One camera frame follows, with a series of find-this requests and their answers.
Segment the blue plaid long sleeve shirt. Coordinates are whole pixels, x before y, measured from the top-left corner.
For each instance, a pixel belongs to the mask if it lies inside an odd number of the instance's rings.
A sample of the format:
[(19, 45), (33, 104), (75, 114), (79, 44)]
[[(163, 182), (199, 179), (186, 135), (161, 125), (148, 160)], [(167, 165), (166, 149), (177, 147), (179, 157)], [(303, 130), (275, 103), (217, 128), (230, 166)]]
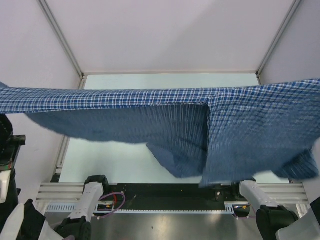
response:
[(0, 112), (92, 142), (145, 143), (177, 178), (200, 186), (319, 175), (320, 82), (249, 87), (74, 90), (0, 86)]

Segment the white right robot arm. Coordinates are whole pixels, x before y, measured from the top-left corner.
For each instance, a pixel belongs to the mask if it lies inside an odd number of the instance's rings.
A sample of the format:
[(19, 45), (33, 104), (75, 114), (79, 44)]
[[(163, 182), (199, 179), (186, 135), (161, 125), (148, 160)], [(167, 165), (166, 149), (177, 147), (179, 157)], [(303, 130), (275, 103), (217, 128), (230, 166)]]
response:
[(239, 193), (255, 210), (264, 240), (318, 240), (320, 199), (310, 202), (301, 183), (239, 184)]

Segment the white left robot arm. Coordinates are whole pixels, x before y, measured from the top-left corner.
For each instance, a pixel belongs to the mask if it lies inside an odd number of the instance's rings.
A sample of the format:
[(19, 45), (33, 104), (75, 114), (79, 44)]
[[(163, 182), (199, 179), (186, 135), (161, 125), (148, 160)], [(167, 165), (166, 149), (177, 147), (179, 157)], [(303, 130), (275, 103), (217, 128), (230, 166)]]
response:
[(91, 218), (108, 181), (104, 175), (89, 177), (75, 209), (55, 228), (34, 206), (19, 202), (15, 161), (25, 136), (15, 136), (6, 115), (0, 116), (0, 238), (2, 240), (89, 240)]

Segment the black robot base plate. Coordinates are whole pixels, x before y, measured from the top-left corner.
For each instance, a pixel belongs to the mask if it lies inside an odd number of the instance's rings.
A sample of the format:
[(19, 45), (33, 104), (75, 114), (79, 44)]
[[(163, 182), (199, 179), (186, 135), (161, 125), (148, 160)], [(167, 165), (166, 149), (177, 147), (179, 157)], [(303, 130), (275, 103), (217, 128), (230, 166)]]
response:
[(198, 184), (180, 183), (118, 183), (108, 187), (106, 201), (115, 201), (115, 207), (124, 211), (187, 212), (223, 211), (232, 206), (235, 216), (247, 217), (251, 207), (239, 193), (238, 183), (214, 184), (200, 188)]

